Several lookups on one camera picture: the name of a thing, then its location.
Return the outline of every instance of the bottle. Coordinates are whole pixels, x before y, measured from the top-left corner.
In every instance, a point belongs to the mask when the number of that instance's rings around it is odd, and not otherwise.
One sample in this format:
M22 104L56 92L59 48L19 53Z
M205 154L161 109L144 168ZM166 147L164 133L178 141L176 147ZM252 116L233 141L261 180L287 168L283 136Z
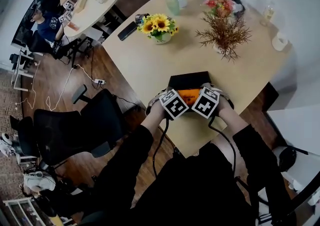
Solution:
M275 13L275 3L269 2L263 11L263 18L260 20L260 24L263 26L269 26L270 20Z

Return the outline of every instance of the floor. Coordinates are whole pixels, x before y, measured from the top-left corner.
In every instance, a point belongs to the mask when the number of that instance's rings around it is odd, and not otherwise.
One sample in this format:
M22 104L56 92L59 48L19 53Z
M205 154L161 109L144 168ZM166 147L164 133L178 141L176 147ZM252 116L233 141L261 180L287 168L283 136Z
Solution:
M147 1L148 0L119 0L116 5L126 16L129 16ZM99 89L97 90L95 88L96 86L92 86L91 80L86 76L86 74L84 74L83 70L81 68L78 68L72 71L61 100L56 105L60 93L64 89L66 79L71 70L71 65L64 65L62 62L54 60L49 54L45 54L43 57L37 55L36 60L40 60L41 63L38 67L33 87L30 78L25 77L22 79L23 88L28 88L29 90L32 90L32 88L34 88L34 90L36 91L34 108L31 109L26 102L23 104L23 114L25 117L32 117L36 109L47 110L48 107L46 105L46 101L47 103L49 103L49 100L47 100L48 96L50 97L51 108L53 109L56 107L56 109L54 110L56 112L67 112L75 110L80 111L86 103L80 100L77 104L73 105L71 99L77 88L83 84L85 84L88 88L86 93L88 97L92 98L99 92ZM84 55L78 56L75 60L75 63L81 65L89 74L89 76L92 75L93 79L97 78L106 80L105 88L107 88L111 93L130 102L140 103L139 98L131 89L125 78L122 76L122 74L117 69L102 46L96 46L94 49L92 49L90 51L90 58L86 58ZM35 72L36 66L33 65L30 71ZM265 143L271 149L273 149L277 146L277 133L269 124L263 113L263 108L275 98L274 93L271 90L271 87L267 85L261 91L261 93L252 101L247 109L244 110L241 116L247 122L252 124L252 126L260 133ZM35 98L34 92L22 92L22 100L24 100L25 98L28 98L29 102L32 105ZM133 104L125 102L123 100L118 100L118 104L122 111L126 111L133 106ZM145 115L143 111L133 111L126 117L126 120L130 128L134 129L143 121L144 118ZM162 132L159 129L154 139L152 148L149 152L149 156L139 171L132 206L135 205L142 193L155 179L152 168L152 155L155 151L155 148L158 146L161 134ZM221 148L221 150L225 152L227 158L232 157L232 154L230 153L231 148L223 139L218 137L215 142L217 143L219 148ZM118 145L114 150L100 158L93 158L93 156L87 152L76 154L70 157L67 160L67 163L58 168L57 171L59 174L72 179L75 184L86 183L92 186L93 181L91 179L91 176L98 175L100 173L102 168L113 157L120 144L121 141L118 142ZM172 152L172 143L169 140L165 139L156 156L155 165L157 171L159 171L166 163L166 161L172 157ZM237 156L236 168L236 174L242 176L242 178L246 178L247 170L245 168L243 160L239 155Z

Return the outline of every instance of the white cup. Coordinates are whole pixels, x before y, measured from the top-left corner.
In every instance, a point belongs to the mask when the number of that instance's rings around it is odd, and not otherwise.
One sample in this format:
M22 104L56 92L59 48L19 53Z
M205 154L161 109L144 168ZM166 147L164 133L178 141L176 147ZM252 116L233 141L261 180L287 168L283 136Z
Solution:
M281 32L278 32L276 36L272 39L272 46L277 51L282 51L287 44L288 39Z

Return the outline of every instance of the black phone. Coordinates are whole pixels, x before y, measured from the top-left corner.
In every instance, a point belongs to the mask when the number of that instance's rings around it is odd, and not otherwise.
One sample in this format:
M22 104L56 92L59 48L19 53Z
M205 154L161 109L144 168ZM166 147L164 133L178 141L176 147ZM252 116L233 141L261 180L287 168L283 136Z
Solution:
M127 27L125 27L119 34L118 37L121 41L125 40L131 33L137 30L138 25L133 21Z

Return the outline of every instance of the dried plant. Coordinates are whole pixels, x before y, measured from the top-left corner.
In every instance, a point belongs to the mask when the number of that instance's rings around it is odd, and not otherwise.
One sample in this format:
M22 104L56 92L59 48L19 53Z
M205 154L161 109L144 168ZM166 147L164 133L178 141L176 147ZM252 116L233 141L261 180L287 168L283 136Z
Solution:
M210 12L204 12L204 15L202 20L210 25L210 29L203 32L196 31L196 36L204 39L200 42L202 46L216 45L222 54L222 58L237 59L239 57L235 51L237 45L244 42L248 43L251 37L251 31L245 27L243 18L229 19L214 16Z

